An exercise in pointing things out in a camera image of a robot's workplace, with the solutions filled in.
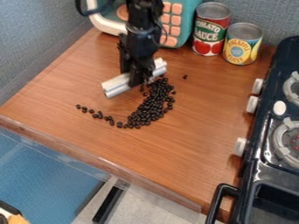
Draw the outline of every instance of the gray wall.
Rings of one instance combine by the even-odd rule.
[[[282,39],[299,35],[299,0],[217,0],[232,12],[233,23],[249,22],[264,33],[263,43],[276,46]]]
[[[90,29],[74,0],[0,0],[0,104]]]

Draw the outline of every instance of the metal pipe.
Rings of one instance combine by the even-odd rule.
[[[155,59],[155,66],[156,69],[153,72],[151,80],[167,72],[167,62],[162,60],[161,58]],[[119,94],[122,94],[130,90],[129,73],[123,73],[111,80],[104,81],[101,83],[101,86],[107,98],[112,98]]]

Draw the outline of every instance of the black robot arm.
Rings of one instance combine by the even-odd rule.
[[[128,34],[120,34],[121,74],[129,73],[132,88],[146,82],[155,70],[154,53],[159,48],[162,0],[127,0]]]

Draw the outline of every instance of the toy microwave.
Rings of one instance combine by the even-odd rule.
[[[192,33],[195,10],[202,0],[165,0],[163,1],[163,24],[160,43],[162,46],[178,48]],[[80,0],[76,0],[77,9]],[[126,33],[128,13],[125,0],[87,0],[87,14],[93,25],[102,32],[112,35]]]

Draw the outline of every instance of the black stove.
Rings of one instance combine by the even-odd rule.
[[[235,148],[243,157],[239,187],[218,186],[206,224],[215,222],[225,196],[234,197],[228,223],[299,223],[299,36],[277,46],[253,93],[247,112],[254,125]]]

